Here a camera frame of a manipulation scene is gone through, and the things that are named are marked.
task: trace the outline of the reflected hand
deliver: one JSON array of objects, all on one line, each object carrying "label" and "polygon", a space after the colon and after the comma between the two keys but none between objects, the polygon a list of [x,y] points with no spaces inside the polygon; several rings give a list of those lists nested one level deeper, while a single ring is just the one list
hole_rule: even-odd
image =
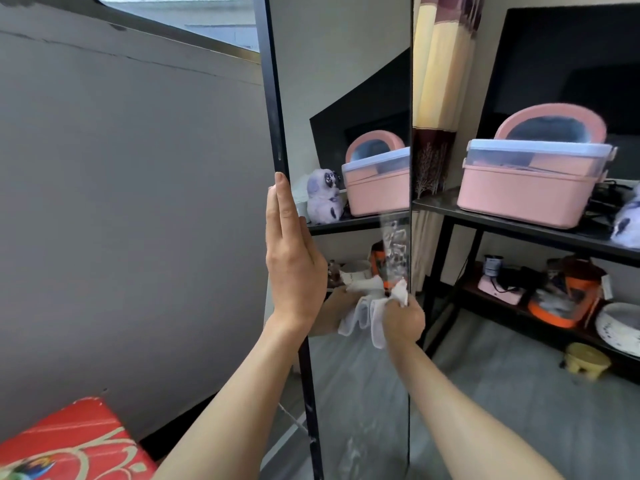
[{"label": "reflected hand", "polygon": [[274,312],[269,322],[308,334],[326,294],[326,261],[304,217],[298,218],[291,186],[282,173],[267,194],[267,268]]},{"label": "reflected hand", "polygon": [[327,335],[337,332],[340,321],[347,316],[363,296],[362,292],[347,291],[346,286],[334,289],[331,296],[320,308],[309,335]]},{"label": "reflected hand", "polygon": [[390,299],[385,306],[382,325],[387,342],[416,343],[424,330],[424,312],[411,294],[407,306],[400,306],[395,299]]}]

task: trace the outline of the curtain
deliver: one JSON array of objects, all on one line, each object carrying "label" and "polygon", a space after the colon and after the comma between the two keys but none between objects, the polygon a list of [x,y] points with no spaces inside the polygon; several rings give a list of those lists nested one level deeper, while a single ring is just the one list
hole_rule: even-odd
[{"label": "curtain", "polygon": [[[456,138],[475,35],[484,0],[414,0],[413,141],[414,198],[444,188]],[[431,271],[442,217],[414,212],[412,291]]]}]

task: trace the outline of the forearm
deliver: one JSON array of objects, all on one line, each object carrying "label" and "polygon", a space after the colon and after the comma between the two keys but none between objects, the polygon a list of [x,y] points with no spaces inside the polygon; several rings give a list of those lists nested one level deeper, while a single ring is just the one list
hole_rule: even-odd
[{"label": "forearm", "polygon": [[453,479],[562,478],[521,437],[460,392],[420,347],[393,339],[387,345]]},{"label": "forearm", "polygon": [[154,480],[258,478],[284,382],[303,337],[270,323],[249,355],[182,437]]}]

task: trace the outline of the red cardboard box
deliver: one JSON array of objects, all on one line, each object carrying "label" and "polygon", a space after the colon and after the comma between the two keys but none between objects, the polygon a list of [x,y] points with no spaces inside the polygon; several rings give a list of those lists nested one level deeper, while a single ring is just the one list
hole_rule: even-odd
[{"label": "red cardboard box", "polygon": [[0,445],[0,480],[150,480],[156,464],[101,399],[81,399]]}]

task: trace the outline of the yellow stool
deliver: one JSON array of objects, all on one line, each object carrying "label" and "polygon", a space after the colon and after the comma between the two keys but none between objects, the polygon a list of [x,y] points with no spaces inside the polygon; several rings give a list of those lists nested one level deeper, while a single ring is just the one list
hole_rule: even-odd
[{"label": "yellow stool", "polygon": [[564,353],[564,368],[572,374],[585,371],[588,379],[598,379],[604,371],[611,367],[611,360],[597,349],[574,342]]}]

